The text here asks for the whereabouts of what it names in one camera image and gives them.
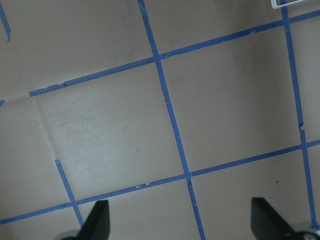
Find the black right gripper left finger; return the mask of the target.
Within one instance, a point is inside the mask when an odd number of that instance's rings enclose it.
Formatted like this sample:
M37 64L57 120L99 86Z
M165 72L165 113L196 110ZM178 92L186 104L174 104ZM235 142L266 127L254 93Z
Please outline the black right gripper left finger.
M110 236L110 209L108 200L97 201L82 228L77 240L107 240Z

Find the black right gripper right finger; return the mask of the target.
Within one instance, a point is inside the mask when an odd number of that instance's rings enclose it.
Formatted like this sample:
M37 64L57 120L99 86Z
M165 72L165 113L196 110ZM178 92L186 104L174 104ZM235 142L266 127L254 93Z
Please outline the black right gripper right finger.
M250 227L257 240L300 239L300 234L262 197L251 199Z

